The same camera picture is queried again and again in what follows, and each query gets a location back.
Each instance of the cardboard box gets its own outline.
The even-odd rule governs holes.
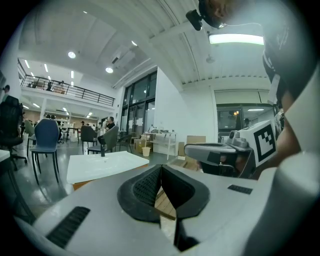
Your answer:
[[[190,143],[206,143],[206,136],[191,136],[191,135],[188,135],[186,137],[186,143],[187,144],[190,144]],[[189,156],[186,156],[185,160],[188,163],[197,164],[197,160],[195,160],[195,159],[193,159],[193,158],[191,158]]]
[[[185,157],[185,143],[179,142],[178,144],[178,156],[179,157]]]
[[[145,143],[146,143],[146,146],[148,148],[151,148],[150,151],[152,151],[153,150],[153,144],[151,142],[148,142],[148,141],[146,142],[144,139],[135,139],[134,140],[134,146],[133,146],[134,150],[136,152],[142,154],[143,153],[142,152],[142,148],[145,147]]]

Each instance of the black office chair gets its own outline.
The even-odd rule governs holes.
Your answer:
[[[19,100],[15,97],[8,96],[5,101],[0,104],[0,145],[9,149],[15,171],[18,169],[14,159],[24,159],[25,163],[28,162],[26,157],[12,153],[13,146],[23,142],[23,139],[19,137],[18,134],[19,122],[22,122],[22,109],[19,105]]]

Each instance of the balcony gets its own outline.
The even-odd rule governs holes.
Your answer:
[[[92,103],[99,103],[106,107],[113,107],[115,101],[115,98],[113,97],[97,93],[92,90],[31,75],[24,76],[21,82],[21,87],[76,97]]]

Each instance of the ceiling beam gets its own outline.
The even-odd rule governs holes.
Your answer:
[[[163,70],[178,91],[183,90],[181,78],[175,65],[166,59],[158,49],[153,47],[153,44],[149,42],[148,35],[137,25],[132,14],[123,10],[119,3],[114,0],[69,0],[67,2],[72,5],[81,5],[91,15],[109,24],[117,31],[124,33],[129,40],[134,41]]]
[[[165,42],[167,39],[182,34],[191,29],[193,29],[193,26],[189,21],[187,21],[182,24],[175,25],[170,29],[157,34],[156,36],[150,38],[149,42],[153,45],[161,44],[162,42]]]
[[[269,90],[268,78],[259,77],[225,77],[190,82],[183,85],[183,89],[201,88],[211,86],[215,91],[221,90]]]

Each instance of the table leg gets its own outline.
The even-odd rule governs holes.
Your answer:
[[[171,134],[169,135],[168,155],[166,156],[166,160],[167,160],[167,161],[169,160],[170,143],[171,143]]]

